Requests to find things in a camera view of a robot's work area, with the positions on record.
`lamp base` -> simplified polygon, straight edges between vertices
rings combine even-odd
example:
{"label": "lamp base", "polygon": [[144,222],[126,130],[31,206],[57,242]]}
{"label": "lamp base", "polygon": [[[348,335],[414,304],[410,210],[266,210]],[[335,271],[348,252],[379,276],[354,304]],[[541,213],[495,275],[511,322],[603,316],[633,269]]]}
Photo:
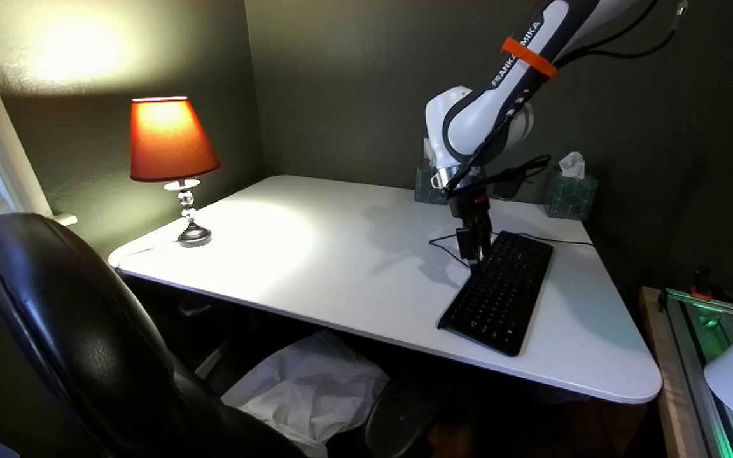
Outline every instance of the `lamp base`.
{"label": "lamp base", "polygon": [[182,247],[201,247],[210,242],[210,232],[189,219],[186,232],[178,236]]}

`floor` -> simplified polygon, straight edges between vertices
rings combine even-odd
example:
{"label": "floor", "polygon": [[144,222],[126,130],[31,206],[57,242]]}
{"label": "floor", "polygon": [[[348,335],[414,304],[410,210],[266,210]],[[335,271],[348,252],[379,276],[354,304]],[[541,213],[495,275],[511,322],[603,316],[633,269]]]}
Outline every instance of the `floor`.
{"label": "floor", "polygon": [[[210,349],[217,331],[225,326],[238,332],[266,332],[273,346],[306,332],[306,326],[275,326],[266,317],[253,317],[247,327],[233,322],[233,316],[190,316],[197,322],[192,331],[180,326],[178,316],[197,311],[197,299],[144,290],[148,299],[162,303],[171,312],[153,312],[166,327],[171,346],[195,364]],[[395,364],[407,364],[413,354],[388,351]],[[499,458],[499,456],[550,456],[550,458],[611,458],[611,456],[665,456],[656,409],[615,406],[572,396],[509,376],[466,368],[460,364],[438,368],[447,373],[449,395],[443,401],[435,426],[427,435],[427,452],[432,458]],[[19,449],[22,456],[87,456],[91,446],[80,443],[80,432],[61,412],[57,401],[43,392],[40,378],[19,358],[18,349],[7,341],[0,322],[0,443]]]}

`white cloth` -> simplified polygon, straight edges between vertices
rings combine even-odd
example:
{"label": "white cloth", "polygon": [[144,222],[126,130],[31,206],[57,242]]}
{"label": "white cloth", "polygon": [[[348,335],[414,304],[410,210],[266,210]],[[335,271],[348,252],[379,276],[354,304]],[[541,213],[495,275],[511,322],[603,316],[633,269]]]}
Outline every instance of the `white cloth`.
{"label": "white cloth", "polygon": [[220,401],[323,458],[323,443],[358,426],[383,384],[377,364],[321,331],[259,362]]}

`chair backrest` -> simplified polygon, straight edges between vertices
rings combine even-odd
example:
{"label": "chair backrest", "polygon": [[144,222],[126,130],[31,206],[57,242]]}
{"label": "chair backrest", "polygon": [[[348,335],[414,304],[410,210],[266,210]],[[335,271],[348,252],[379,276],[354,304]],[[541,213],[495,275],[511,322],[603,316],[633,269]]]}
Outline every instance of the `chair backrest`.
{"label": "chair backrest", "polygon": [[125,281],[54,219],[0,215],[0,311],[46,384],[117,456],[294,452],[208,396]]}

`robotic arm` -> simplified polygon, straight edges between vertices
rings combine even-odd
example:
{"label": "robotic arm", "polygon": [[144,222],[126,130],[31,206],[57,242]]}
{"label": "robotic arm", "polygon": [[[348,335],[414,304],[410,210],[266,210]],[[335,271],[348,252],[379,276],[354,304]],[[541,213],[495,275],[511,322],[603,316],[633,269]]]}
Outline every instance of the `robotic arm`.
{"label": "robotic arm", "polygon": [[621,15],[633,0],[541,0],[536,19],[522,40],[505,40],[511,59],[488,87],[452,87],[425,105],[429,162],[457,228],[460,256],[480,261],[490,242],[486,182],[505,177],[483,176],[483,166],[531,130],[527,99],[554,73],[553,61]]}

